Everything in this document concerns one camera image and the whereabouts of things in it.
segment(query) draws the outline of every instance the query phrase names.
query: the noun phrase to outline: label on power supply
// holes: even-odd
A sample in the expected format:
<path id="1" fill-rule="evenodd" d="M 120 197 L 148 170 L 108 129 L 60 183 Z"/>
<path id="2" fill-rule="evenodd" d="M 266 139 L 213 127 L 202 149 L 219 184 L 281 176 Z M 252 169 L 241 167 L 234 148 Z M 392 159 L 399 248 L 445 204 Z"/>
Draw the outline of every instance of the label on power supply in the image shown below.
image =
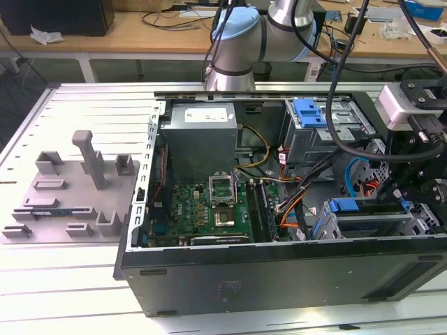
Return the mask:
<path id="1" fill-rule="evenodd" d="M 226 108 L 187 108 L 185 122 L 228 122 Z"/>

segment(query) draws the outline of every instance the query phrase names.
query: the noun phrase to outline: white paper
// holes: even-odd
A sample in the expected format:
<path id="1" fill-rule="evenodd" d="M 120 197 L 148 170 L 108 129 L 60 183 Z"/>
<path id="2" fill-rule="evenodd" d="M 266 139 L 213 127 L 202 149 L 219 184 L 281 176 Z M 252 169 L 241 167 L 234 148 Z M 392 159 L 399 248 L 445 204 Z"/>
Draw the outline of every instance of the white paper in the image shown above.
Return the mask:
<path id="1" fill-rule="evenodd" d="M 47 33 L 46 31 L 40 31 L 33 26 L 31 26 L 31 31 L 32 33 L 29 34 L 29 37 L 36 40 L 40 44 L 47 45 L 48 43 L 62 42 L 64 40 L 62 38 L 62 34 L 58 32 Z"/>
<path id="2" fill-rule="evenodd" d="M 187 108 L 185 122 L 227 122 L 226 108 Z"/>

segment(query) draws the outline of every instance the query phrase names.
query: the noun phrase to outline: metal workbench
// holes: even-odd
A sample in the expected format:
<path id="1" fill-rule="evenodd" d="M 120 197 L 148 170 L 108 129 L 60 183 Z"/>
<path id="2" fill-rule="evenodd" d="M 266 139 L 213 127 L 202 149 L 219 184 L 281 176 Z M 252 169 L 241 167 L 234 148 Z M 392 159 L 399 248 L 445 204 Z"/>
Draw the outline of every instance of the metal workbench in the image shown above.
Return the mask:
<path id="1" fill-rule="evenodd" d="M 341 83 L 343 91 L 366 91 L 375 99 L 381 83 Z M 325 92 L 325 83 L 266 83 L 259 90 Z M 76 128 L 90 129 L 104 159 L 118 153 L 139 158 L 147 133 L 145 107 L 154 91 L 200 90 L 201 84 L 63 84 L 46 90 L 0 154 L 0 225 L 37 172 L 42 150 L 79 159 L 72 149 Z M 445 334 L 447 273 L 395 303 L 297 308 L 148 319 L 126 281 L 112 278 L 116 244 L 1 245 L 2 334 Z"/>

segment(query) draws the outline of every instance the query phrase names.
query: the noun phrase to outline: table leg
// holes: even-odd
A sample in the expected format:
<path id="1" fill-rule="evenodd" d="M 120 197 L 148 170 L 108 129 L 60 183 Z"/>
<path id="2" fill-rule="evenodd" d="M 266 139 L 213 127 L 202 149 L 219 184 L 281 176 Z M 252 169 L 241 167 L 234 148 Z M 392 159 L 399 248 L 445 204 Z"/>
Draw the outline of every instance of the table leg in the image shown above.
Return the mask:
<path id="1" fill-rule="evenodd" d="M 145 66 L 143 65 L 141 59 L 137 59 L 135 61 L 135 63 L 136 63 L 136 66 L 137 66 L 138 77 L 142 77 L 143 75 L 145 75 Z"/>
<path id="2" fill-rule="evenodd" d="M 18 74 L 20 72 L 20 68 L 17 66 L 17 62 L 15 58 L 1 58 L 1 63 L 13 74 Z"/>
<path id="3" fill-rule="evenodd" d="M 90 59 L 81 58 L 78 59 L 79 65 L 84 75 L 85 82 L 98 82 L 98 77 L 95 74 L 93 67 L 91 66 Z"/>
<path id="4" fill-rule="evenodd" d="M 316 78 L 320 72 L 321 65 L 323 65 L 324 60 L 322 59 L 312 59 L 309 62 L 306 70 L 305 82 L 316 82 Z"/>

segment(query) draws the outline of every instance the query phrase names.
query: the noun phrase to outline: white cable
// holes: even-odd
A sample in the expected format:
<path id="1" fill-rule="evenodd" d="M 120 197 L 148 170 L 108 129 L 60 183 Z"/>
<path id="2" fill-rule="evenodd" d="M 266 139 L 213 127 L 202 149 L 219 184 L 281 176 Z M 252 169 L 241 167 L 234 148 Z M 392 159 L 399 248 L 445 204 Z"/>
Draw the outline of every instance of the white cable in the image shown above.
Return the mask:
<path id="1" fill-rule="evenodd" d="M 242 173 L 242 174 L 243 174 L 244 176 L 246 176 L 247 178 L 250 178 L 250 179 L 262 179 L 262 180 L 276 181 L 276 182 L 278 182 L 278 183 L 289 183 L 289 181 L 286 181 L 286 180 L 279 180 L 279 179 L 270 178 L 270 177 L 255 177 L 255 176 L 250 176 L 250 175 L 248 175 L 247 173 L 245 173 L 245 172 L 243 172 L 243 171 L 241 171 L 241 170 L 239 170 L 239 169 L 237 169 L 237 168 L 236 168 L 236 170 L 239 171 L 240 173 Z"/>

